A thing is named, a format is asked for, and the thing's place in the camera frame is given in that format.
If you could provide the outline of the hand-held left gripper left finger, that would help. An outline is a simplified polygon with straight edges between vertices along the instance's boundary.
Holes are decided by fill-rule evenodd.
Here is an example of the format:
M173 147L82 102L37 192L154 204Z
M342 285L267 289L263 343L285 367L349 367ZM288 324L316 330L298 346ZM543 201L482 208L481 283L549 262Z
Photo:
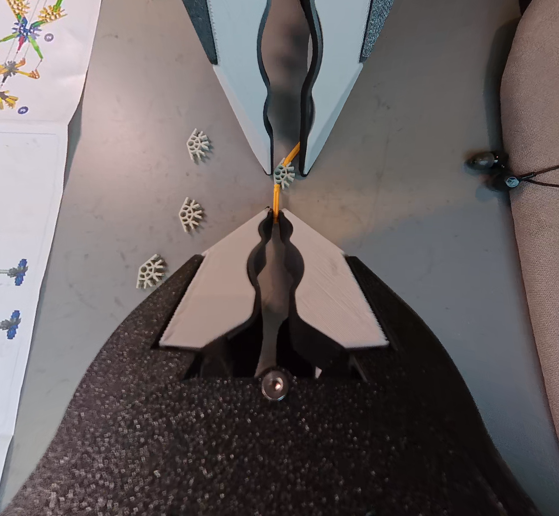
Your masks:
M258 275L273 212L265 208L207 249L158 346L194 354L185 377L256 376L263 344Z

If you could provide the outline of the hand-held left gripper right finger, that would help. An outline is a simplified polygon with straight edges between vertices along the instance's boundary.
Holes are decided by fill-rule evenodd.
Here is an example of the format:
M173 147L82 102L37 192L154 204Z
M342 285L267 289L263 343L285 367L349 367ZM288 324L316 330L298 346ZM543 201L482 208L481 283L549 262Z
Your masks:
M278 214L289 290L289 343L321 377L351 373L355 352L389 340L345 252L288 210Z

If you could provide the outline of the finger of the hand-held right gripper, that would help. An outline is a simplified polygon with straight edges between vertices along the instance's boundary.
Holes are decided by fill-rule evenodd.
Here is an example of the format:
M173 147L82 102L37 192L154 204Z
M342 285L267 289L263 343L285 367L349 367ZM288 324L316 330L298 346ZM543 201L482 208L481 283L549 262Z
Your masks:
M262 36L271 0L206 0L217 65L213 70L256 159L273 170L273 132L268 120L269 79Z
M357 80L371 0L300 0L311 59L301 90L298 169L307 176Z

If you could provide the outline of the grey snowflake connector piece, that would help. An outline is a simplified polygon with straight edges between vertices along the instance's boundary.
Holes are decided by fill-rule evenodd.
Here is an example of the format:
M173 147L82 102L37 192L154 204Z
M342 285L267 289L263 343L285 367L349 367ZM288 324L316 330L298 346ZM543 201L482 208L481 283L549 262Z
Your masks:
M195 164L201 164L206 161L210 154L213 152L213 146L208 136L197 128L192 130L192 133L186 142L188 155Z
M181 205L178 218L185 233L199 230L205 219L205 209L194 198L186 197Z
M273 172L274 184L281 187L282 190L289 188L295 180L295 167L289 163L280 163Z
M167 263L160 254L154 254L138 269L136 289L156 287L167 274Z

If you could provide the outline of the white building instruction sheet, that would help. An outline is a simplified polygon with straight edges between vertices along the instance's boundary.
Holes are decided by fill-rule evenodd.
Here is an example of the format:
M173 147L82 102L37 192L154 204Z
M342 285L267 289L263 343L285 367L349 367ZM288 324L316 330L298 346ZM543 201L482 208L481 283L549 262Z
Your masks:
M101 0L1 0L1 467L15 433Z

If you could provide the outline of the black wired earphones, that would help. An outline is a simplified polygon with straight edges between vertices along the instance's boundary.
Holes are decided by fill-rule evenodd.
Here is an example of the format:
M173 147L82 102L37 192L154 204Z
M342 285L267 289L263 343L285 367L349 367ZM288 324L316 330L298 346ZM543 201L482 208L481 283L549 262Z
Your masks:
M557 183L543 182L541 175L558 170L558 165L545 169L515 174L510 168L509 155L504 151L480 151L465 161L465 167L485 177L486 186L496 192L510 192L522 184L533 184L547 188L558 188Z

